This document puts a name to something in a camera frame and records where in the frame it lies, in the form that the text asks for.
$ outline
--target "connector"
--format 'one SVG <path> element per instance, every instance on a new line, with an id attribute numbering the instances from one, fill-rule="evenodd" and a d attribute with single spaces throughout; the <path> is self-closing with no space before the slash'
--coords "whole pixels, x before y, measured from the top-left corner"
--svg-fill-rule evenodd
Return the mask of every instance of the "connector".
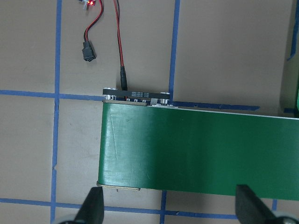
<path id="1" fill-rule="evenodd" d="M 125 66 L 121 66 L 121 90 L 128 90 Z"/>
<path id="2" fill-rule="evenodd" d="M 93 48 L 89 41 L 83 43 L 83 58 L 85 61 L 91 62 L 93 59 L 96 58 Z"/>

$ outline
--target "black connector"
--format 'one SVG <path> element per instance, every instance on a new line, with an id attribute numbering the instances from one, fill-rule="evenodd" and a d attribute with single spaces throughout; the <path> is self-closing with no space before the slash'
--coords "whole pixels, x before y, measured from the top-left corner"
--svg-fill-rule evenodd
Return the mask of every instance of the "black connector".
<path id="1" fill-rule="evenodd" d="M 83 43 L 82 52 L 83 52 L 83 58 L 85 61 L 91 62 L 93 59 L 96 58 L 95 53 L 93 51 L 93 47 L 89 41 L 85 41 Z"/>
<path id="2" fill-rule="evenodd" d="M 121 66 L 121 90 L 128 90 L 125 66 Z"/>

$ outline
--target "green object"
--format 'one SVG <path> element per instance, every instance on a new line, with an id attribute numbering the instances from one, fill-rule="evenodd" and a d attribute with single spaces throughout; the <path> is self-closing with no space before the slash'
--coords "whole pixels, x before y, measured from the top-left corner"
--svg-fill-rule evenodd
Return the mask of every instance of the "green object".
<path id="1" fill-rule="evenodd" d="M 299 119 L 104 103 L 98 182 L 299 200 Z"/>

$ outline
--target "floor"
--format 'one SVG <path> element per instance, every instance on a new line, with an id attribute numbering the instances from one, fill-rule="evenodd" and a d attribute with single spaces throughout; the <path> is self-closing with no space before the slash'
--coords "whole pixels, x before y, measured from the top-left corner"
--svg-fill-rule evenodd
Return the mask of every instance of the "floor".
<path id="1" fill-rule="evenodd" d="M 152 2 L 120 0 L 121 26 L 130 24 L 122 37 L 131 89 L 169 91 L 181 106 L 292 116 L 299 57 L 286 58 L 294 1 L 229 0 L 232 7 L 219 0 Z M 85 12 L 77 1 L 30 0 L 0 8 L 6 31 L 0 34 L 0 223 L 48 224 L 75 214 L 96 185 L 101 90 L 119 86 L 110 2 L 90 33 L 98 58 L 86 63 L 80 52 L 82 29 L 90 23 L 82 18 L 92 20 L 97 7 Z M 215 28 L 219 21 L 211 19 L 211 8 L 250 19 L 229 17 Z M 270 19 L 276 21 L 267 26 Z M 221 28 L 231 26 L 242 32 Z M 198 44 L 201 33 L 211 42 Z M 263 201 L 299 217 L 299 202 Z M 104 203 L 105 224 L 238 223 L 233 196 L 104 189 Z"/>

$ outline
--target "green surface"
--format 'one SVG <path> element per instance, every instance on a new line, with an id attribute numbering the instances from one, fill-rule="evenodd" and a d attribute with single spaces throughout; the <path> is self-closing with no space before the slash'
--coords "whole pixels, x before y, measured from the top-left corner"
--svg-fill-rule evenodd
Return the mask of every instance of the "green surface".
<path id="1" fill-rule="evenodd" d="M 299 200 L 299 119 L 104 103 L 99 183 Z"/>

